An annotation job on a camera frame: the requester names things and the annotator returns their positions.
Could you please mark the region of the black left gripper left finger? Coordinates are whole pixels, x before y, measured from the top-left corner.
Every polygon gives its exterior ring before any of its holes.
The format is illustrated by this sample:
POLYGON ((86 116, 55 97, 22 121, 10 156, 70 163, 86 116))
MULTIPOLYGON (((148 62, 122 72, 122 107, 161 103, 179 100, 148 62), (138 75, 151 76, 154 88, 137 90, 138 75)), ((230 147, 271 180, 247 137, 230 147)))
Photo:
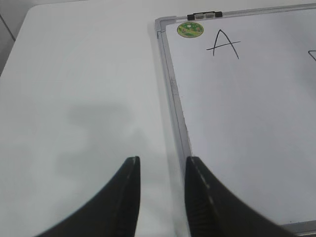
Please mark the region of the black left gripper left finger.
POLYGON ((42 237, 133 237, 140 208, 140 158, 127 158, 84 206, 42 237))

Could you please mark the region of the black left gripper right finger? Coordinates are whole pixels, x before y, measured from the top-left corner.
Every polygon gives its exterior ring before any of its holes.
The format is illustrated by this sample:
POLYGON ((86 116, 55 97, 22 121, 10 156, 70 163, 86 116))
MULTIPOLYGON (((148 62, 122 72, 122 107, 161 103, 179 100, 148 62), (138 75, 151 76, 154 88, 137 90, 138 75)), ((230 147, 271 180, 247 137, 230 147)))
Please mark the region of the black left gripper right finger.
POLYGON ((193 237, 292 237, 227 189, 199 157, 187 157, 185 207, 193 237))

